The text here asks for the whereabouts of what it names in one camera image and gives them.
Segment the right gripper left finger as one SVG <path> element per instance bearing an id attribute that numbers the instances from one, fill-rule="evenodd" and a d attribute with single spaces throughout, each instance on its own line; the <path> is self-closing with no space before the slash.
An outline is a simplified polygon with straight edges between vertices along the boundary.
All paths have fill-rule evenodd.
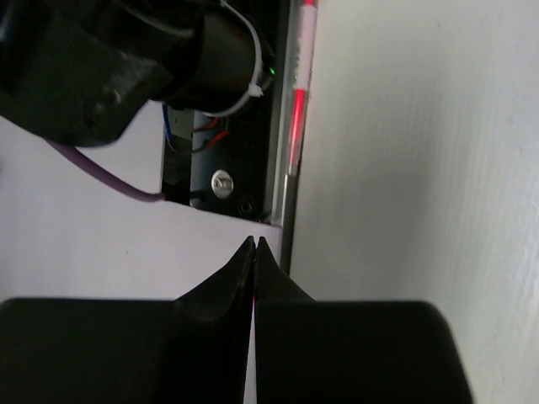
<path id="1" fill-rule="evenodd" d="M 1 305 L 4 403 L 240 403 L 255 243 L 174 300 Z"/>

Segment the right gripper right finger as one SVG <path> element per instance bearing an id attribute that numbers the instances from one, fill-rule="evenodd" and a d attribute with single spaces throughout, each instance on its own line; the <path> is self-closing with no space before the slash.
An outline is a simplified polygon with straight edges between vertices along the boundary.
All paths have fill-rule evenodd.
<path id="1" fill-rule="evenodd" d="M 317 301 L 265 239 L 254 265 L 261 403 L 470 403 L 446 319 L 423 301 Z"/>

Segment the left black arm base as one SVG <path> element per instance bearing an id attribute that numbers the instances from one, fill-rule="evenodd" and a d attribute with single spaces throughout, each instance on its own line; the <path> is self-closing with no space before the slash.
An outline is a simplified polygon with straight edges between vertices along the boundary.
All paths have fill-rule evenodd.
<path id="1" fill-rule="evenodd" d="M 162 191 L 197 210 L 264 221 L 280 154 L 291 1 L 220 1 L 195 76 L 163 103 Z"/>

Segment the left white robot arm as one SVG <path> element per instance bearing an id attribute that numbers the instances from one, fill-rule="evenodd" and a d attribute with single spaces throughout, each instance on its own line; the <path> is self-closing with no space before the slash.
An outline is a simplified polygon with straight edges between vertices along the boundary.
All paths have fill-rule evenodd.
<path id="1" fill-rule="evenodd" d="M 234 113 L 269 86 L 279 7 L 4 1 L 1 116 L 61 145 L 100 147 L 149 101 Z"/>

